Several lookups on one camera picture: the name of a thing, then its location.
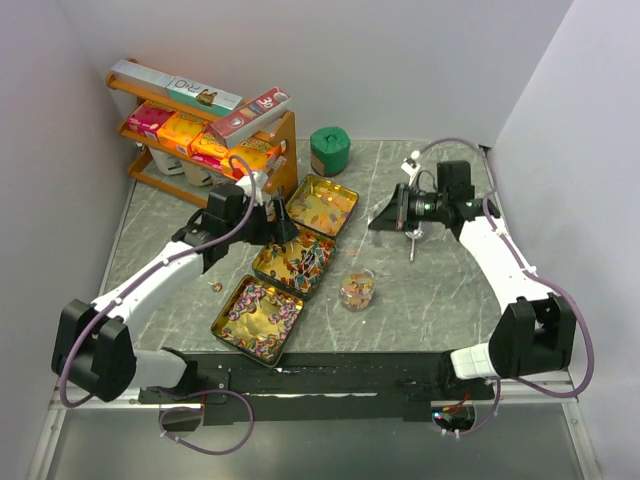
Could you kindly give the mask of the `metal candy scoop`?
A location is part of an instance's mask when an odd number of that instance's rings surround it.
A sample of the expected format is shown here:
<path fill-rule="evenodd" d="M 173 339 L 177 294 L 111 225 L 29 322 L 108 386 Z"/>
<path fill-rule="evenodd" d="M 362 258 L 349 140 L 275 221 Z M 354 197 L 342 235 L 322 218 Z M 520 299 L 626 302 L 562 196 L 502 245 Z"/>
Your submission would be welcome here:
<path fill-rule="evenodd" d="M 424 238 L 426 233 L 426 223 L 419 222 L 417 226 L 406 233 L 407 238 L 410 240 L 410 252 L 409 261 L 413 262 L 416 256 L 417 244 Z"/>

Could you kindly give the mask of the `tin of round lollipops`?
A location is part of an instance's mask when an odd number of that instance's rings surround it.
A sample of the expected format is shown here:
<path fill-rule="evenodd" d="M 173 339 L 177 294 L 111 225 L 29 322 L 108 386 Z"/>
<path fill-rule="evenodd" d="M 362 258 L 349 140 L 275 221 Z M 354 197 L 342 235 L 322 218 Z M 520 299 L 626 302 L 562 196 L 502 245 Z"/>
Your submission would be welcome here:
<path fill-rule="evenodd" d="M 336 242 L 302 226 L 298 230 L 298 235 L 288 243 L 264 246 L 252 268 L 257 278 L 309 300 L 334 257 Z"/>

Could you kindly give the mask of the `tin of pastel candies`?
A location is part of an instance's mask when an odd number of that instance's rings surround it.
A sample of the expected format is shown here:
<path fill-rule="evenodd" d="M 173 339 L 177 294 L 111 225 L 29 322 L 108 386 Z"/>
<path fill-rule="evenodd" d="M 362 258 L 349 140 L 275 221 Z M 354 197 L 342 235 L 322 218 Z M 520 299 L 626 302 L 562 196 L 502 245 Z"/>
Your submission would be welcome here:
<path fill-rule="evenodd" d="M 355 210 L 359 194 L 317 175 L 307 175 L 287 203 L 289 216 L 319 234 L 336 238 Z"/>

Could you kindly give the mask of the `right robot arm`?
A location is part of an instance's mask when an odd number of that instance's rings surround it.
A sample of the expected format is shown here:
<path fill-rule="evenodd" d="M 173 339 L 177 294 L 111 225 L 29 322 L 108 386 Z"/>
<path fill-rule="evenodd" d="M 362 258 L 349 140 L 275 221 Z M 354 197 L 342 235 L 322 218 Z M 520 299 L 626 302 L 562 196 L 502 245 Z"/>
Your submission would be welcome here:
<path fill-rule="evenodd" d="M 407 158 L 408 175 L 389 203 L 369 220 L 372 231 L 409 232 L 424 223 L 448 229 L 471 254 L 491 286 L 501 308 L 488 341 L 452 350 L 437 374 L 437 386 L 456 399 L 472 379 L 515 379 L 568 367 L 577 318 L 562 294 L 533 278 L 533 268 L 513 246 L 500 211 L 488 197 L 477 196 L 470 164 L 464 160 L 437 165 L 436 187 L 418 186 L 420 166 Z"/>

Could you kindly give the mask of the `clear plastic cup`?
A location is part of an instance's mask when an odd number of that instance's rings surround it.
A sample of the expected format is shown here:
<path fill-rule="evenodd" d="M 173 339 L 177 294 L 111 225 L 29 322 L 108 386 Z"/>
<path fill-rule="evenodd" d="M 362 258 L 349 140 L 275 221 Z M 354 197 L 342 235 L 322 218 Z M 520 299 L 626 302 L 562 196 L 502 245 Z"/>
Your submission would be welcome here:
<path fill-rule="evenodd" d="M 355 268 L 344 272 L 339 286 L 341 304 L 349 311 L 366 309 L 375 293 L 375 275 L 367 268 Z"/>

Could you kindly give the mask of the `orange snack box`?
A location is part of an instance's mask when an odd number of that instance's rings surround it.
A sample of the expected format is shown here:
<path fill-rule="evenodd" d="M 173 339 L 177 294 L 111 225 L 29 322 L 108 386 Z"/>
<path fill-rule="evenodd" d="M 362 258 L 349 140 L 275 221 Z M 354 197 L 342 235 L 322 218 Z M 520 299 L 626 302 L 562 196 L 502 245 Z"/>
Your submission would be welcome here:
<path fill-rule="evenodd" d="M 240 179 L 247 173 L 246 168 L 237 161 L 231 162 L 234 155 L 241 157 L 253 171 L 263 171 L 270 175 L 281 155 L 281 146 L 271 146 L 260 139 L 247 139 L 230 149 L 221 161 L 222 173 L 233 179 Z"/>
<path fill-rule="evenodd" d="M 207 124 L 205 119 L 176 111 L 158 129 L 158 141 L 171 150 L 191 156 L 192 143 L 205 130 Z"/>

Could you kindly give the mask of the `fallen swirl lollipop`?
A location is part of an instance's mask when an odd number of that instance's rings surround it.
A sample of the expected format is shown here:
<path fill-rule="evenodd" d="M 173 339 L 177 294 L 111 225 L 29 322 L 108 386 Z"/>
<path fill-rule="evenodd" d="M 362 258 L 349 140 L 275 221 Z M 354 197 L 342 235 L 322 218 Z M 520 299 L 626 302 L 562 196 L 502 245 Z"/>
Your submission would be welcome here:
<path fill-rule="evenodd" d="M 222 284 L 219 282 L 216 283 L 208 283 L 209 288 L 212 292 L 214 293 L 218 293 L 222 290 Z"/>

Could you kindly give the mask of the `tin of swirl lollipops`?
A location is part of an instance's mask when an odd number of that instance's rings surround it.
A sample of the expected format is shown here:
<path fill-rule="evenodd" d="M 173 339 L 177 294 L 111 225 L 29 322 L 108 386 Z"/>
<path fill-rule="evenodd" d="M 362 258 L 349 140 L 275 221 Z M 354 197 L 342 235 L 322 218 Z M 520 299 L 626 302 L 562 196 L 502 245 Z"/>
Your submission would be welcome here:
<path fill-rule="evenodd" d="M 214 320 L 211 333 L 251 360 L 275 367 L 304 307 L 302 299 L 245 275 Z"/>

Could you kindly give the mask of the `yellow pink snack box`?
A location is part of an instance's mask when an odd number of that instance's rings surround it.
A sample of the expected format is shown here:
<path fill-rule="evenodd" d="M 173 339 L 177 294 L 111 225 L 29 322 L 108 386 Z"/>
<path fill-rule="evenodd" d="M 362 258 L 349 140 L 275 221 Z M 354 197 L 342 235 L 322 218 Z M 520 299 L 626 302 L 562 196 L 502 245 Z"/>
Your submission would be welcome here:
<path fill-rule="evenodd" d="M 190 145 L 191 158 L 213 170 L 222 171 L 222 162 L 226 158 L 228 149 L 221 145 L 215 137 L 206 131 L 201 132 Z"/>

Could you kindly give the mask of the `orange wooden shelf rack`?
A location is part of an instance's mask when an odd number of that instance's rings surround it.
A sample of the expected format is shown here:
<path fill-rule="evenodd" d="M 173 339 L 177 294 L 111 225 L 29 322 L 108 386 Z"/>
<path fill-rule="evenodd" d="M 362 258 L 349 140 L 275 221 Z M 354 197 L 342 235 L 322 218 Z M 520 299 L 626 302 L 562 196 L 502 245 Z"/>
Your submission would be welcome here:
<path fill-rule="evenodd" d="M 189 105 L 184 105 L 182 103 L 174 101 L 169 98 L 169 95 L 167 97 L 164 97 L 151 91 L 137 88 L 125 82 L 118 81 L 110 72 L 107 74 L 106 84 L 112 90 L 119 90 L 135 96 L 137 100 L 135 109 L 146 100 L 152 100 L 173 108 L 175 112 L 185 112 L 205 119 L 208 122 L 207 126 L 210 123 L 215 122 L 219 118 L 221 118 L 219 116 L 193 108 Z M 175 164 L 175 170 L 179 174 L 184 175 L 181 165 L 181 161 L 184 160 L 207 169 L 211 174 L 212 184 L 222 180 L 236 180 L 224 175 L 222 171 L 218 172 L 198 161 L 195 161 L 191 158 L 191 156 L 187 156 L 181 154 L 180 152 L 167 148 L 158 140 L 154 141 L 152 139 L 146 138 L 144 135 L 140 135 L 131 131 L 126 123 L 127 118 L 119 126 L 120 135 L 138 142 L 142 146 L 141 154 L 128 168 L 129 175 L 134 179 L 152 186 L 164 193 L 168 193 L 177 198 L 190 202 L 194 205 L 204 205 L 206 195 L 204 192 L 202 192 L 202 190 L 210 185 L 200 187 L 196 186 L 198 189 L 200 189 L 200 191 L 198 193 L 192 193 L 188 190 L 169 183 L 165 179 L 158 179 L 146 173 L 145 170 L 147 166 L 154 161 L 153 154 L 155 152 L 161 152 L 167 155 L 169 162 Z M 265 190 L 268 193 L 281 192 L 285 197 L 291 196 L 293 191 L 298 186 L 295 116 L 291 109 L 291 104 L 286 113 L 281 118 L 274 121 L 272 124 L 263 127 L 259 132 L 248 137 L 247 139 L 260 139 L 270 144 L 271 146 L 281 146 L 281 155 L 276 161 L 274 170 L 270 175 L 266 174 L 268 176 L 268 181 L 265 185 Z"/>

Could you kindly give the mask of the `red white long box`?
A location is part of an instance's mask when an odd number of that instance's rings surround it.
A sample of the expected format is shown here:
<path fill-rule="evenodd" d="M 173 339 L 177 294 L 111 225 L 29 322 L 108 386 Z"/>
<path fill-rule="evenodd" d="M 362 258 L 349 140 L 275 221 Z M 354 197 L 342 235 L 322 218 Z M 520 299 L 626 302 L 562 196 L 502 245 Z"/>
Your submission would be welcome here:
<path fill-rule="evenodd" d="M 279 87 L 238 107 L 230 114 L 210 123 L 205 132 L 223 147 L 230 149 L 281 118 L 288 110 L 292 97 Z"/>

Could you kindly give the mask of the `orange snack box left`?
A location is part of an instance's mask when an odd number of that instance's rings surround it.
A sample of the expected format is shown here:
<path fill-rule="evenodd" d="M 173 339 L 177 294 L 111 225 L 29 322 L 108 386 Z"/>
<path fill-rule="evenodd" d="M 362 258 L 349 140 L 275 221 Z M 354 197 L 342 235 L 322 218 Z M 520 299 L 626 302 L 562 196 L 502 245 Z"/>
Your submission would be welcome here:
<path fill-rule="evenodd" d="M 171 150 L 191 156 L 192 143 L 205 130 L 207 124 L 205 119 L 176 111 L 158 129 L 158 141 Z"/>

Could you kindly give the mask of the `white teal cat box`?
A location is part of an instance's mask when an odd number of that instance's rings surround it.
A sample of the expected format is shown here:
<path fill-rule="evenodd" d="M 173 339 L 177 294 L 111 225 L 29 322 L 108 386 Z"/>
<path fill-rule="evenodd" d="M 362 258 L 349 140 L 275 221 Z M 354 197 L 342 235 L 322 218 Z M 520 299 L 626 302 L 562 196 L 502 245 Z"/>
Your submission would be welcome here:
<path fill-rule="evenodd" d="M 166 90 L 170 99 L 219 117 L 228 115 L 244 101 L 242 96 L 180 76 L 175 76 Z"/>

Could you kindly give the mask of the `grey long box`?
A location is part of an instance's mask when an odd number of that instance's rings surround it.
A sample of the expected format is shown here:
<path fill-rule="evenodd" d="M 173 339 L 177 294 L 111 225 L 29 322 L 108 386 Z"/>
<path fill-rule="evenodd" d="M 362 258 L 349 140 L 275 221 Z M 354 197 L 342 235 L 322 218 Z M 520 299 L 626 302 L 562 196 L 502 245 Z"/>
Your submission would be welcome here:
<path fill-rule="evenodd" d="M 168 96 L 167 87 L 174 80 L 173 75 L 125 59 L 119 60 L 111 68 L 110 73 L 118 81 L 164 97 Z"/>

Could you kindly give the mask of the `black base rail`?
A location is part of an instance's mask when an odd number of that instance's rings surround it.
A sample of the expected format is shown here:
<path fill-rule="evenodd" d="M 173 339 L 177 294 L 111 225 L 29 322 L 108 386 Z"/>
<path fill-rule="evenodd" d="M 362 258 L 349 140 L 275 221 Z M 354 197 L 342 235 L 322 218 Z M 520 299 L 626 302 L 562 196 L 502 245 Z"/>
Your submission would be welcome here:
<path fill-rule="evenodd" d="M 143 404 L 203 407 L 207 426 L 244 421 L 400 418 L 430 421 L 435 402 L 491 400 L 482 379 L 460 380 L 443 353 L 285 353 L 274 367 L 240 353 L 192 353 L 197 381 L 175 398 L 152 389 Z"/>

